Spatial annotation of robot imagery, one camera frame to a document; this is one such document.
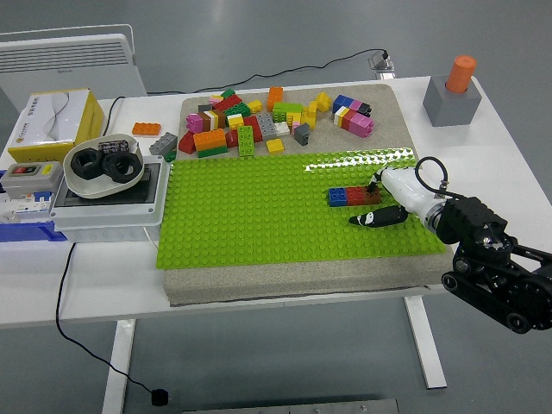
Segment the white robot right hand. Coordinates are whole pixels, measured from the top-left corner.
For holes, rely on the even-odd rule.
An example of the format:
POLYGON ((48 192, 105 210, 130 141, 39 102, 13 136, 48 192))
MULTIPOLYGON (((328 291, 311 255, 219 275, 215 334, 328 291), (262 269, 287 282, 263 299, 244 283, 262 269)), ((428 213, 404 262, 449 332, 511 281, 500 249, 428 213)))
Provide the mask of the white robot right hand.
POLYGON ((424 227, 433 233, 444 206, 444 200, 435 198, 418 180, 414 167, 384 167, 370 181, 369 189, 381 183, 398 202, 360 216, 352 216, 348 222, 369 228, 379 228, 403 223, 410 214, 416 215, 424 227))

